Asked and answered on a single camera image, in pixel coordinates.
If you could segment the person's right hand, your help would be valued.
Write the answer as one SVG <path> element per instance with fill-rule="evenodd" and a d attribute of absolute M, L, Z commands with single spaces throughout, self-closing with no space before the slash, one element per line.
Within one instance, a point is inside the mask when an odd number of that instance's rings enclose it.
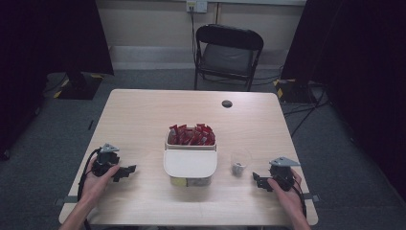
<path fill-rule="evenodd" d="M 299 195 L 302 178 L 294 170 L 291 170 L 291 172 L 295 179 L 295 184 L 289 191 L 284 191 L 273 178 L 269 178 L 267 182 L 275 192 L 285 213 L 291 219 L 305 219 L 304 205 Z"/>

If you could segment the white wall socket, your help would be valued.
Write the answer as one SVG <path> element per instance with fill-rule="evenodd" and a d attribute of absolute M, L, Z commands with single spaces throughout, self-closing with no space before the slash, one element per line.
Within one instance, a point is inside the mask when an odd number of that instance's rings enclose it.
<path fill-rule="evenodd" d="M 204 0 L 187 0 L 186 1 L 186 11 L 187 12 L 197 12 L 206 13 L 208 10 L 208 2 Z"/>

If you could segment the black stand base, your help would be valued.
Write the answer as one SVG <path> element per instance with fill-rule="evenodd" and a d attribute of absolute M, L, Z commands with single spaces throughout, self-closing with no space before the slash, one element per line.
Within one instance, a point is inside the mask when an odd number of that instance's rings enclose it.
<path fill-rule="evenodd" d="M 103 80 L 99 75 L 82 74 L 78 71 L 68 72 L 67 77 L 68 80 L 55 93 L 56 99 L 91 101 Z"/>
<path fill-rule="evenodd" d="M 279 100 L 288 104 L 315 104 L 316 99 L 306 83 L 296 80 L 274 80 Z"/>

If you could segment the white box lid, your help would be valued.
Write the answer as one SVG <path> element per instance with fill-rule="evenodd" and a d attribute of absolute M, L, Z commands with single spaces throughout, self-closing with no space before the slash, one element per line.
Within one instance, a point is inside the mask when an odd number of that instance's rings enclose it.
<path fill-rule="evenodd" d="M 164 169 L 172 177 L 209 177 L 214 174 L 216 166 L 215 150 L 168 149 L 164 152 Z"/>

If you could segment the pile of red packets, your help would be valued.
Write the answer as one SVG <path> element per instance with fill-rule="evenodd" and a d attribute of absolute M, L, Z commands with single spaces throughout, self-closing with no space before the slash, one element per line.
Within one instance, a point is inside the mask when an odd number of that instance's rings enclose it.
<path fill-rule="evenodd" d="M 173 125 L 169 128 L 168 143 L 180 146 L 213 146 L 215 144 L 214 131 L 205 124 Z"/>

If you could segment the person's left hand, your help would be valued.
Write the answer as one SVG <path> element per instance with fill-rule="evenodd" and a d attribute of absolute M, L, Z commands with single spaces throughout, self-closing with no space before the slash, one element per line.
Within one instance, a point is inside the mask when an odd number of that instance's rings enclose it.
<path fill-rule="evenodd" d="M 120 168 L 119 165 L 113 165 L 104 175 L 95 176 L 92 173 L 92 164 L 95 159 L 92 159 L 89 163 L 89 168 L 85 171 L 85 180 L 79 200 L 80 205 L 84 205 L 87 208 L 94 208 L 98 203 L 98 200 L 102 196 L 110 178 Z"/>

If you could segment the dark curtain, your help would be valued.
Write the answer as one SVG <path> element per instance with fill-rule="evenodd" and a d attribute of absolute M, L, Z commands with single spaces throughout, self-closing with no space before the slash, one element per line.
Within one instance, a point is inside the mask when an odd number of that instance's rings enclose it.
<path fill-rule="evenodd" d="M 114 73 L 96 0 L 0 0 L 0 161 L 40 107 L 47 76 Z"/>
<path fill-rule="evenodd" d="M 306 0 L 282 78 L 325 84 L 406 201 L 406 0 Z"/>

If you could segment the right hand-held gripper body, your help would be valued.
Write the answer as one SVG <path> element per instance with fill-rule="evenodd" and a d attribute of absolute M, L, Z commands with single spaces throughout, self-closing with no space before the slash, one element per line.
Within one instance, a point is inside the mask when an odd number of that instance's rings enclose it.
<path fill-rule="evenodd" d="M 295 183 L 291 168 L 299 166 L 299 163 L 282 156 L 271 160 L 269 164 L 271 177 L 277 181 L 284 191 L 289 191 Z"/>

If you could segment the white storage box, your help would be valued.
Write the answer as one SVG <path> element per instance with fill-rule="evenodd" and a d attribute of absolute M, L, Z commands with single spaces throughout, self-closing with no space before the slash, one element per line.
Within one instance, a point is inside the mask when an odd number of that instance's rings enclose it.
<path fill-rule="evenodd" d="M 215 150 L 216 151 L 216 141 L 213 146 L 180 146 L 180 145 L 170 145 L 168 143 L 168 137 L 169 137 L 169 133 L 167 134 L 167 138 L 165 141 L 165 151 L 166 150 Z M 212 176 L 203 177 L 203 178 L 183 178 L 183 177 L 170 176 L 170 183 L 172 185 L 181 186 L 181 187 L 208 186 L 211 184 L 211 181 L 212 181 Z"/>

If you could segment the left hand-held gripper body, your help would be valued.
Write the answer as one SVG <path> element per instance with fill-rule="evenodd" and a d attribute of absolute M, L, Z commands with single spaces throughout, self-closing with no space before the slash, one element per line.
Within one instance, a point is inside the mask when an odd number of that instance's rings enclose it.
<path fill-rule="evenodd" d="M 92 165 L 92 173 L 100 177 L 104 175 L 111 167 L 119 163 L 120 157 L 118 151 L 120 149 L 110 144 L 104 144 L 97 150 L 97 158 Z"/>

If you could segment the clear glass cup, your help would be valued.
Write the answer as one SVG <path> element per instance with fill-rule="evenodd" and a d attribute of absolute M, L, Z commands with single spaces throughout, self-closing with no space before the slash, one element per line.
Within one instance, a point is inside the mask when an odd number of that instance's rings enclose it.
<path fill-rule="evenodd" d="M 230 156 L 231 173 L 232 173 L 232 165 L 234 163 L 240 163 L 241 165 L 245 165 L 246 166 L 245 170 L 246 170 L 247 167 L 250 165 L 251 160 L 252 160 L 252 156 L 248 149 L 233 149 L 231 151 L 231 156 Z"/>

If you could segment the black folding chair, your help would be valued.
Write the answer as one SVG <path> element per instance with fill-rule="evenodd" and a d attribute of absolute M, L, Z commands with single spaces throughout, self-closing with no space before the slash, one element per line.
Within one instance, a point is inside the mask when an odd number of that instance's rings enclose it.
<path fill-rule="evenodd" d="M 194 88 L 201 75 L 244 81 L 251 85 L 263 49 L 262 37 L 248 29 L 208 24 L 195 32 Z"/>

